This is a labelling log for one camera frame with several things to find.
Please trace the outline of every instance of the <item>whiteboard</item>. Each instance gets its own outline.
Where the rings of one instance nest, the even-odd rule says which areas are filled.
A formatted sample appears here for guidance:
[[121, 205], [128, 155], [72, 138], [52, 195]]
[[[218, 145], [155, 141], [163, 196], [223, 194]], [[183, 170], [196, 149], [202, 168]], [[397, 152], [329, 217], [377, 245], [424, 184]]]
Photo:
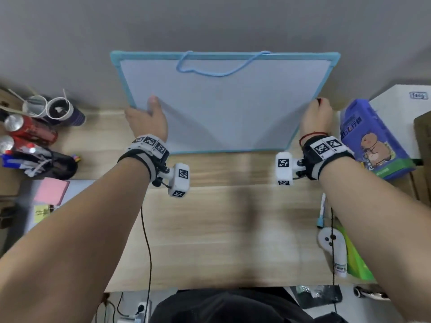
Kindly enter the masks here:
[[[131, 106], [147, 109], [159, 97], [169, 125], [171, 153], [284, 150], [296, 134], [307, 104], [336, 65], [338, 53], [260, 55], [224, 77], [181, 73], [183, 53], [111, 53]], [[182, 63], [226, 72], [255, 53], [193, 53]]]

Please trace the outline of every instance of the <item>cartoon capybara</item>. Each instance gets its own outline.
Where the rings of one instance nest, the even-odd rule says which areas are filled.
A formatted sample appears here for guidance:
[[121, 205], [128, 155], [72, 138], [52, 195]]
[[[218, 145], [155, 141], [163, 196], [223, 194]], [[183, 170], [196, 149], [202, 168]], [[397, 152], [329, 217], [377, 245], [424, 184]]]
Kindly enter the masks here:
[[373, 168], [391, 159], [391, 149], [379, 141], [375, 133], [364, 135], [361, 147], [364, 150], [364, 157], [369, 160]]

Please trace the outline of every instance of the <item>pink sticky note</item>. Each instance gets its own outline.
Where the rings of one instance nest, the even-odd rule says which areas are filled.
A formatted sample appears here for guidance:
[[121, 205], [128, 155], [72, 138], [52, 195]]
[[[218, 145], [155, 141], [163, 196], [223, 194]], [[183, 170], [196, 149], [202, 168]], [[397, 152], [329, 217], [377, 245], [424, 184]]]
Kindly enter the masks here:
[[68, 181], [45, 178], [42, 180], [34, 200], [50, 205], [60, 205], [68, 186]]

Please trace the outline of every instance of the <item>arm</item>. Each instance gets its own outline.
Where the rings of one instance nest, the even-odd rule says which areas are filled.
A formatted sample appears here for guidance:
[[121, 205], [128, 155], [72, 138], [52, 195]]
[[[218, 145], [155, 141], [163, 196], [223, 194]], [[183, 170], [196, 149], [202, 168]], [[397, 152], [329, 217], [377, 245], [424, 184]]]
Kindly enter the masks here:
[[[330, 131], [329, 102], [316, 103], [304, 116], [303, 134]], [[319, 180], [349, 238], [401, 314], [429, 320], [431, 209], [348, 157], [326, 165]]]
[[[150, 106], [152, 116], [127, 109], [129, 124], [135, 136], [152, 133], [166, 140], [167, 123], [156, 98], [150, 98]], [[120, 260], [149, 180], [143, 163], [123, 159], [23, 236], [0, 260], [2, 319], [89, 322]]]

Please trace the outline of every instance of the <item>whiteboard frame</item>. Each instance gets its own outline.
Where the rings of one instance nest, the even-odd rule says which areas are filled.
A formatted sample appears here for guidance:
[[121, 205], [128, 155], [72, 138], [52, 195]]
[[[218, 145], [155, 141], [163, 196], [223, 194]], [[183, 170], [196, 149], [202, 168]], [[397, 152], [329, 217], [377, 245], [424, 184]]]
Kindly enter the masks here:
[[[126, 52], [126, 51], [112, 51], [111, 61], [114, 67], [117, 69], [120, 77], [121, 85], [126, 92], [127, 100], [131, 107], [137, 108], [137, 105], [133, 99], [132, 93], [124, 76], [121, 68], [121, 61], [123, 60], [180, 60], [184, 52]], [[193, 52], [188, 55], [186, 60], [248, 60], [252, 56], [256, 55], [256, 52]], [[332, 69], [338, 63], [340, 59], [338, 52], [326, 52], [326, 53], [299, 53], [299, 52], [288, 52], [288, 53], [270, 53], [262, 54], [255, 59], [260, 60], [327, 60], [330, 62], [328, 70], [325, 76], [323, 76], [320, 85], [317, 87], [313, 98], [319, 96], [319, 93], [326, 83]], [[295, 138], [298, 127], [295, 130], [294, 135], [289, 140], [285, 149], [288, 149]], [[257, 152], [257, 151], [282, 151], [282, 149], [251, 149], [251, 150], [226, 150], [226, 151], [199, 151], [199, 152], [172, 152], [172, 154], [197, 154], [197, 153], [223, 153], [223, 152]]]

